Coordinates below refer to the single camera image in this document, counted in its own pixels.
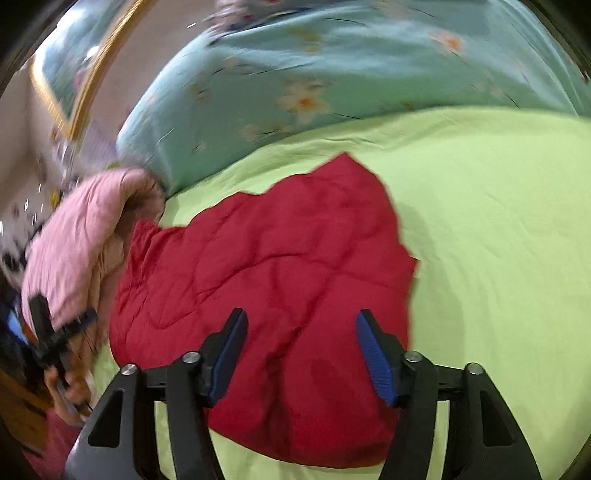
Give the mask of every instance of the bedding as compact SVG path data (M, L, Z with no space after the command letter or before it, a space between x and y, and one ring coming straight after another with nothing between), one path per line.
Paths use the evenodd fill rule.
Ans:
M119 365L168 365L243 308L249 332L208 425L259 453L347 468L382 462L398 413L375 395L355 333L364 308L407 343L415 260L377 178L347 154L186 228L135 227L109 331Z
M195 38L117 146L171 195L290 135L438 105L589 116L591 87L518 0L339 2Z
M158 221L164 194L149 172L117 169L84 180L31 241L22 283L22 315L35 331L28 301L42 293L55 329L88 307L99 313L73 344L85 363L106 338L115 289L132 228Z
M401 239L419 259L410 345L437 363L481 362L504 395L544 480L557 480L591 431L591 123L536 111L445 108L348 122L255 153L167 202L186 225L238 192L262 193L340 151L396 201ZM99 391L118 370L108 347ZM439 410L430 479L440 478ZM165 408L163 472L174 477ZM380 467L332 470L272 460L212 432L229 480L373 480Z
M247 30L281 15L301 13L343 0L216 0L216 11L204 22L212 41L221 35Z

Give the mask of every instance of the red quilt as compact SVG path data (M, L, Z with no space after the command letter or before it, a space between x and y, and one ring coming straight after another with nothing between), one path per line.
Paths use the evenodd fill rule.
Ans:
M262 195L228 197L186 228L138 224L111 348L119 365L165 365L241 307L248 338L210 428L287 462L374 465L397 415L374 392L355 317L371 309L406 344L414 266L384 187L341 154Z

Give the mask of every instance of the blue gripper pad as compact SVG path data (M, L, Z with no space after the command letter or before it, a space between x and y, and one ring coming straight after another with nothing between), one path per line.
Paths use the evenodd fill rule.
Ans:
M378 339L384 337L385 334L368 310L359 312L355 321L355 329L375 391L378 397L386 401L388 407L393 407L397 399L394 369L388 361L386 353L382 350L385 345L382 345Z
M246 341L248 318L242 309L234 309L224 328L210 335L200 352L204 356L201 394L210 408L221 400L230 386L238 357Z

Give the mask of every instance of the light green sheet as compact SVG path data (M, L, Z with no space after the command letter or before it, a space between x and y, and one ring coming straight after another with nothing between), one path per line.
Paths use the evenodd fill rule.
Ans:
M260 148L170 199L161 223L185 225L234 192L262 193L342 151L387 186L402 240L420 260L413 348L453 367L481 362L544 479L559 478L591 432L591 122L444 108L339 124ZM115 371L106 348L99 388ZM172 476L161 407L158 418L161 463ZM213 438L228 480L379 475L379 467L290 465ZM431 479L439 478L445 442L440 423Z

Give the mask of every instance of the light blue comforter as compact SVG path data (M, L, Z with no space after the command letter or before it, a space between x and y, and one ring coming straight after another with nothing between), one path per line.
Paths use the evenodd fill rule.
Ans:
M517 0L358 0L178 53L118 138L168 194L304 130L439 105L591 116L591 89Z

